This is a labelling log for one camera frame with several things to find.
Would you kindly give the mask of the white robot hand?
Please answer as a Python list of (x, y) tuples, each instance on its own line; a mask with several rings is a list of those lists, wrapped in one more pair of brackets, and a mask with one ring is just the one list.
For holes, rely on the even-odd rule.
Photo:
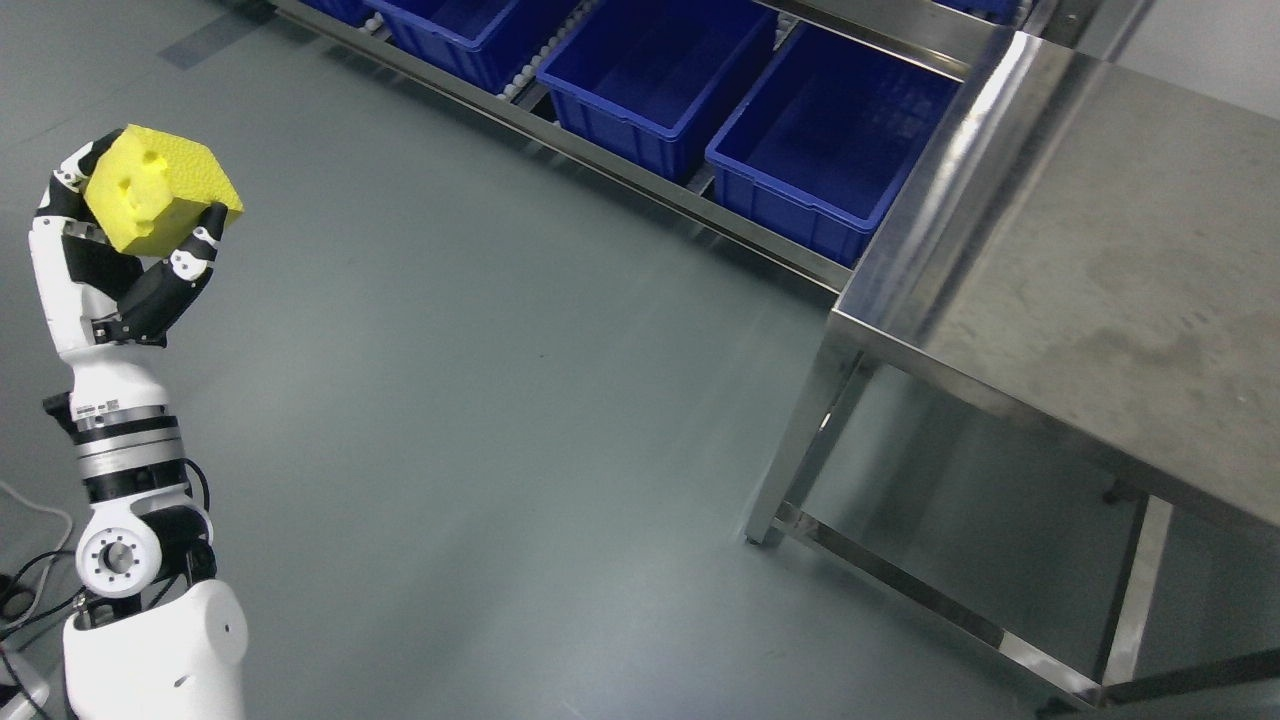
[(58, 357), (70, 370), (73, 419), (156, 416), (166, 391), (154, 370), (168, 332), (212, 278), (229, 208), (214, 202), (192, 231), (147, 269), (102, 292), (72, 278), (64, 238), (111, 250), (83, 191), (101, 156), (122, 136), (113, 129), (77, 149), (50, 174), (31, 223), (28, 246), (40, 301)]

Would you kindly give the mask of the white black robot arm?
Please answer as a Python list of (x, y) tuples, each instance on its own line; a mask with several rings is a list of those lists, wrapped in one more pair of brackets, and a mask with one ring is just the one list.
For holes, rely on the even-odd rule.
[(61, 630), (77, 719), (246, 717), (248, 624), (218, 575), (207, 478), (152, 369), (242, 211), (209, 149), (131, 124), (63, 160), (31, 220), (47, 332), (72, 373), (44, 410), (90, 502)]

